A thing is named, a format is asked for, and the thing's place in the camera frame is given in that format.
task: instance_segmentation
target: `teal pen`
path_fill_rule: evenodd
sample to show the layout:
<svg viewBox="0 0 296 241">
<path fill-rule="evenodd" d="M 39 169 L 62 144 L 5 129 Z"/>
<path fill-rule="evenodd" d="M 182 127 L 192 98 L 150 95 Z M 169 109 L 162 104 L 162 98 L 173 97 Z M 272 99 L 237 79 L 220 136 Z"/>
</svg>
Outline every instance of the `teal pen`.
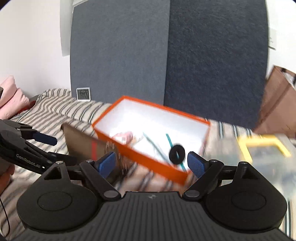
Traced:
<svg viewBox="0 0 296 241">
<path fill-rule="evenodd" d="M 170 136 L 168 134 L 166 134 L 166 136 L 167 136 L 168 142 L 170 143 L 170 147 L 172 148 L 173 147 L 173 144 L 172 144 L 172 141 L 170 140 Z M 182 167 L 182 169 L 183 169 L 184 172 L 187 172 L 183 163 L 181 163 L 180 166 Z"/>
</svg>

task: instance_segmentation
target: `open box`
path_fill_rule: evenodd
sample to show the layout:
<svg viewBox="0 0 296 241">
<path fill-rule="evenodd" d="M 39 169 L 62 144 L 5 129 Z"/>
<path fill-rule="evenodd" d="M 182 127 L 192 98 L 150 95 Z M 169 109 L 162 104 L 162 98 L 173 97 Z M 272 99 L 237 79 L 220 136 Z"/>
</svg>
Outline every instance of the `open box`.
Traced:
<svg viewBox="0 0 296 241">
<path fill-rule="evenodd" d="M 111 105 L 94 123 L 98 138 L 114 143 L 121 155 L 147 167 L 169 180 L 184 185 L 190 169 L 187 154 L 190 151 L 201 153 L 210 129 L 210 122 L 203 118 L 177 111 L 165 106 L 136 98 L 122 96 Z M 123 145 L 114 138 L 116 133 L 131 131 L 134 135 L 145 136 L 134 146 Z M 147 140 L 153 140 L 167 156 L 170 143 L 180 144 L 185 149 L 183 168 L 161 160 L 152 153 L 154 146 L 148 146 Z"/>
</svg>

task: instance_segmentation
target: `bed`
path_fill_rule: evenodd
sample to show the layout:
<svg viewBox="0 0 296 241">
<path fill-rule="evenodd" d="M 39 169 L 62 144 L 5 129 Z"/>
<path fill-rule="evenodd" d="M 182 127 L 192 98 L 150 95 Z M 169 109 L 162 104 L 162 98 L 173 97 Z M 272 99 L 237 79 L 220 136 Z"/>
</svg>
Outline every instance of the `bed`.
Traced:
<svg viewBox="0 0 296 241">
<path fill-rule="evenodd" d="M 69 123 L 75 128 L 87 133 L 90 136 L 96 136 L 91 124 L 110 106 L 103 102 L 77 102 L 71 97 L 71 92 L 65 89 L 50 89 L 42 93 L 36 100 L 36 104 L 29 110 L 26 110 L 11 120 L 31 125 L 34 129 L 57 138 L 56 146 L 49 146 L 34 140 L 31 143 L 45 151 L 67 154 L 67 145 L 65 137 L 60 129 L 64 122 Z M 211 130 L 207 141 L 204 154 L 212 148 L 212 143 L 217 138 L 237 137 L 242 135 L 253 135 L 250 129 L 229 125 L 222 122 L 211 120 Z M 1 198 L 4 202 L 9 215 L 9 221 L 12 231 L 7 239 L 14 238 L 23 230 L 23 226 L 17 216 L 15 205 L 19 196 L 33 183 L 40 175 L 16 167 L 13 175 L 13 182 L 3 192 Z M 134 164 L 124 180 L 115 185 L 121 194 L 125 191 L 172 191 L 178 190 L 178 187 L 170 181 L 157 179 L 153 172 Z M 280 229 L 289 237 L 295 239 L 293 232 L 293 200 L 287 200 L 288 211 Z M 0 228 L 3 234 L 8 231 L 7 221 L 3 210 L 0 212 Z"/>
</svg>

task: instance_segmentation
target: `wall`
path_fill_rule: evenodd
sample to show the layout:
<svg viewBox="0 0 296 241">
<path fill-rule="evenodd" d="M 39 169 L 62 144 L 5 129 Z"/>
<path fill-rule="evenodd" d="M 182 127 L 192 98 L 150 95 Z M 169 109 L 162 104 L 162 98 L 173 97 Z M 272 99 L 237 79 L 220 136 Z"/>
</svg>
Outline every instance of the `wall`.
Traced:
<svg viewBox="0 0 296 241">
<path fill-rule="evenodd" d="M 12 74 L 29 96 L 71 89 L 70 56 L 63 57 L 60 0 L 11 0 L 0 11 L 0 81 Z"/>
<path fill-rule="evenodd" d="M 269 26 L 276 30 L 276 50 L 269 49 L 268 73 L 273 65 L 296 73 L 296 3 L 266 0 Z"/>
</svg>

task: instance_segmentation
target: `pink cushion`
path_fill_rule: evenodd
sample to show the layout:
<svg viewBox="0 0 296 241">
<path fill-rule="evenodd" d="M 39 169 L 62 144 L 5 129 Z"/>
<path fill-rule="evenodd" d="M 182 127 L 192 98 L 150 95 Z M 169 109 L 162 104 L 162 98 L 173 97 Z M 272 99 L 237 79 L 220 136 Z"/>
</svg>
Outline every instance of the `pink cushion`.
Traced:
<svg viewBox="0 0 296 241">
<path fill-rule="evenodd" d="M 17 89 L 14 96 L 0 109 L 0 119 L 13 117 L 20 109 L 29 104 L 29 98 L 23 95 L 21 89 Z"/>
<path fill-rule="evenodd" d="M 13 95 L 17 91 L 17 87 L 15 85 L 15 79 L 12 75 L 8 76 L 8 78 L 4 80 L 0 84 L 0 86 L 3 88 L 3 93 L 0 99 L 0 107 L 1 107 L 13 97 Z"/>
</svg>

